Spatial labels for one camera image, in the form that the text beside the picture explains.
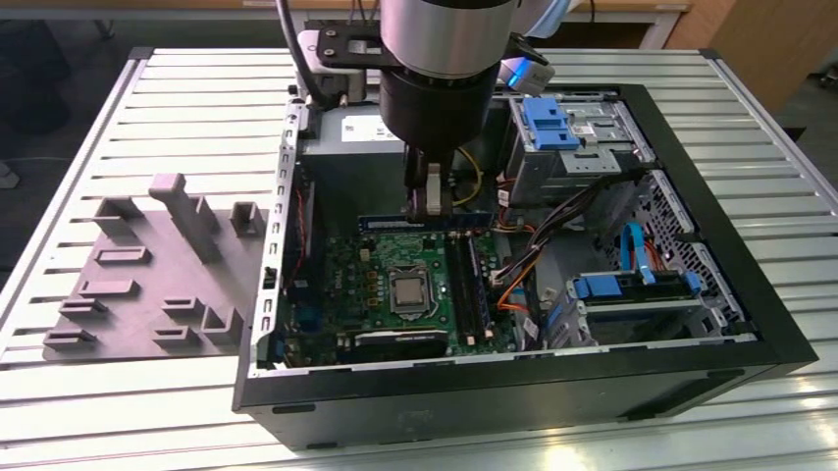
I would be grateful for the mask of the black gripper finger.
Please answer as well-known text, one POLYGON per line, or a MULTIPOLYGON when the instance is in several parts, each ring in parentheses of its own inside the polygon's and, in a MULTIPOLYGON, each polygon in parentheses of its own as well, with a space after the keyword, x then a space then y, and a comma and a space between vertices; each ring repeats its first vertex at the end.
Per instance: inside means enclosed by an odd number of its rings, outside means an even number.
POLYGON ((407 215, 409 219, 423 218, 425 162, 421 151, 413 146, 404 147, 404 187, 407 193, 407 215))
POLYGON ((453 209, 449 176, 453 151, 428 152, 425 154, 425 213, 431 218, 448 217, 453 209))

